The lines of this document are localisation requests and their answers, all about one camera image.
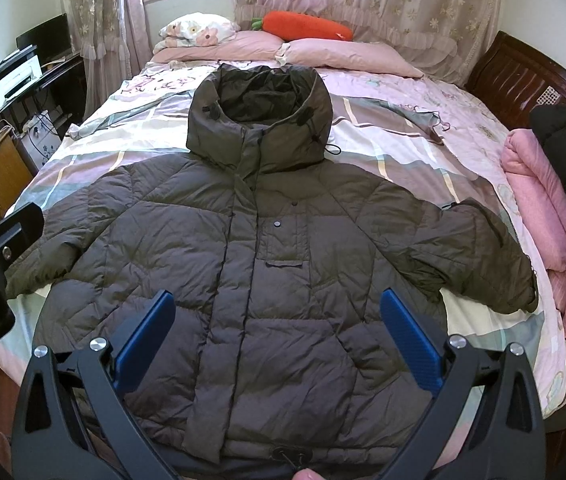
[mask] printer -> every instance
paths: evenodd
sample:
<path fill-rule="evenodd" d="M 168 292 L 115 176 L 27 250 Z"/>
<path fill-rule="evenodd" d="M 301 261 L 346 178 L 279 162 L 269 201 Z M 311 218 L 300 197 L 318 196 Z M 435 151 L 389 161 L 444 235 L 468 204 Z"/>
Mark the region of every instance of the printer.
<path fill-rule="evenodd" d="M 36 46 L 17 50 L 0 64 L 0 111 L 42 76 Z"/>

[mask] carrot plush toy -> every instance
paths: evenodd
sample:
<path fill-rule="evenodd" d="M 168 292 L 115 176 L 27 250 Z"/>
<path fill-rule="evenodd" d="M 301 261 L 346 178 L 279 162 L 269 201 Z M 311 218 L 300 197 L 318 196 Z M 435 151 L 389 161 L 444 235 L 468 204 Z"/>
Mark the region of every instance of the carrot plush toy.
<path fill-rule="evenodd" d="M 345 25 L 288 10 L 272 10 L 263 19 L 253 20 L 252 30 L 264 30 L 284 41 L 303 38 L 352 41 L 352 31 Z"/>

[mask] jacket collar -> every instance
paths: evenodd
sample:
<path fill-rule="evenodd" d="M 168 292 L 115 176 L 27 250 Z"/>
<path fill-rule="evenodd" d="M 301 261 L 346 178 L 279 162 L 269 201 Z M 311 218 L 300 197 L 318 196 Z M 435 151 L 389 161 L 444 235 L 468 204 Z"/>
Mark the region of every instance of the jacket collar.
<path fill-rule="evenodd" d="M 332 101 L 313 68 L 222 64 L 194 92 L 188 149 L 246 178 L 319 163 Z"/>

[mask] black computer monitor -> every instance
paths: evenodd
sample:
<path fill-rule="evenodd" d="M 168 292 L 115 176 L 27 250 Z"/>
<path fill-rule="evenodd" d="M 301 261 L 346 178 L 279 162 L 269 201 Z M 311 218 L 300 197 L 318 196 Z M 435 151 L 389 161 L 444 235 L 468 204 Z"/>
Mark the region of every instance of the black computer monitor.
<path fill-rule="evenodd" d="M 24 49 L 30 45 L 36 45 L 36 53 L 39 56 L 41 66 L 70 54 L 72 43 L 70 41 L 68 15 L 61 14 L 16 38 L 16 46 L 19 49 Z"/>

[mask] jacket sleeve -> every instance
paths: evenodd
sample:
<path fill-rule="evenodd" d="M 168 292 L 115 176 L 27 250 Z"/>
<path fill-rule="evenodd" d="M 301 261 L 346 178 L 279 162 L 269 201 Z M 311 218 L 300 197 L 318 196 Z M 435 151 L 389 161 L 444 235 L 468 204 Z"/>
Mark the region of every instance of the jacket sleeve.
<path fill-rule="evenodd" d="M 129 168 L 117 168 L 45 212 L 41 238 L 7 269 L 7 298 L 33 292 L 70 272 L 90 244 L 132 205 Z"/>
<path fill-rule="evenodd" d="M 501 314 L 533 312 L 538 305 L 530 259 L 505 224 L 473 199 L 442 210 L 382 182 L 357 224 L 430 298 L 445 286 Z"/>

